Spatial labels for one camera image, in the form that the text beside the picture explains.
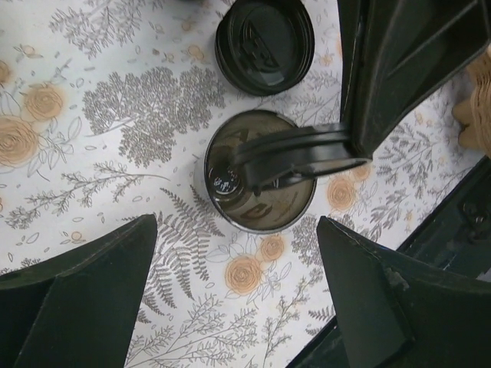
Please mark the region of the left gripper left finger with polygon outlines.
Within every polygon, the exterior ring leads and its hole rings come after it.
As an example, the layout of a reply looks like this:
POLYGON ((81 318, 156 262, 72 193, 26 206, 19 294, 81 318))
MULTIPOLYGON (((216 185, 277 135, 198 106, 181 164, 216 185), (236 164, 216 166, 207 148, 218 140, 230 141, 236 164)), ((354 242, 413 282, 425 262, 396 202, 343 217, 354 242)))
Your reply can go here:
POLYGON ((3 367, 122 367, 157 241, 142 215, 1 277, 3 367))

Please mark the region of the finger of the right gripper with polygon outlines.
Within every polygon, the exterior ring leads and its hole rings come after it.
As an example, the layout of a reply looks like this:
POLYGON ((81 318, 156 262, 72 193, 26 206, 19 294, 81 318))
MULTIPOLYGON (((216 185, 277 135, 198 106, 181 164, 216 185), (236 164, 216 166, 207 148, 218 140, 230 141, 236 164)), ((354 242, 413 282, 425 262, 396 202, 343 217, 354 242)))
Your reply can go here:
POLYGON ((490 43, 488 1, 339 1, 341 122, 370 158, 396 125, 490 43))

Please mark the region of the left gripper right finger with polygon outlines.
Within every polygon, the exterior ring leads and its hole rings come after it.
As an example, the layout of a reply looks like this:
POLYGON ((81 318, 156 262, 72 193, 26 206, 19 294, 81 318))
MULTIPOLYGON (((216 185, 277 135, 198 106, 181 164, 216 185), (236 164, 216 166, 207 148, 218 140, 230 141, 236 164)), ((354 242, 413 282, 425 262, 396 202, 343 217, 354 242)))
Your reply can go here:
POLYGON ((490 284, 321 217, 318 244, 351 367, 488 367, 490 284))

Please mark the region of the black coffee cup lid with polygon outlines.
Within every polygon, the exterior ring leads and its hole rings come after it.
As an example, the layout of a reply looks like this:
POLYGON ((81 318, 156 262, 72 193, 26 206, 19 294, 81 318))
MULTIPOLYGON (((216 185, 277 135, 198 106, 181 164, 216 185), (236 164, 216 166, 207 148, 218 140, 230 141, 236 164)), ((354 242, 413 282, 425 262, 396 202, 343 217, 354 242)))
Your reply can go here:
POLYGON ((257 97, 299 84, 315 55, 315 33, 300 1, 236 1, 216 29, 215 56, 227 81, 257 97))

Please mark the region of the cardboard cup carrier tray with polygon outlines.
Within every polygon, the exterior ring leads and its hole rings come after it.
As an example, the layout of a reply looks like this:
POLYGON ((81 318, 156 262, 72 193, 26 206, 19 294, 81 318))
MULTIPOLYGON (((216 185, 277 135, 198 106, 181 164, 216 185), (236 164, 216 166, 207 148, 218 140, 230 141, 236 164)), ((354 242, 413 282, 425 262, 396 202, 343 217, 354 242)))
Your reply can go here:
POLYGON ((473 91, 452 110, 453 117, 462 127, 458 142, 462 147, 479 150, 490 158, 490 48, 472 61, 466 71, 473 91))

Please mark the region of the floral table mat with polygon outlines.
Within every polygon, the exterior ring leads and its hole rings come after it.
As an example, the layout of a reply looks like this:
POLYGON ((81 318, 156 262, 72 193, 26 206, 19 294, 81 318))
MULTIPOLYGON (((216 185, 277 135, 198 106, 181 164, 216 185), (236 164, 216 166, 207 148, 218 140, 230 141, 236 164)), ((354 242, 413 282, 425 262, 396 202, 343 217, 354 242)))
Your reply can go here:
POLYGON ((252 235, 205 207, 193 170, 232 115, 262 108, 334 122, 337 4, 307 1, 311 70, 249 97, 216 65, 228 1, 1 3, 1 271, 153 213, 156 252, 126 367, 286 367, 334 316, 316 239, 332 217, 397 248, 478 163, 457 142, 457 75, 409 113, 372 164, 318 181, 296 224, 252 235))

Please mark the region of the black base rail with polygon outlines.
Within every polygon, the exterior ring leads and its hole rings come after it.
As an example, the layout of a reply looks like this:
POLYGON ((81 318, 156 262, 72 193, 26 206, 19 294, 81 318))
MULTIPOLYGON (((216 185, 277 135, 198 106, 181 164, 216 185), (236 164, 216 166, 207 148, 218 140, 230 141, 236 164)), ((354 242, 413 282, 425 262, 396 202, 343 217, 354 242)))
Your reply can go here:
MULTIPOLYGON (((481 159, 394 250, 490 284, 490 161, 481 159)), ((351 367, 335 317, 293 359, 293 367, 351 367)))

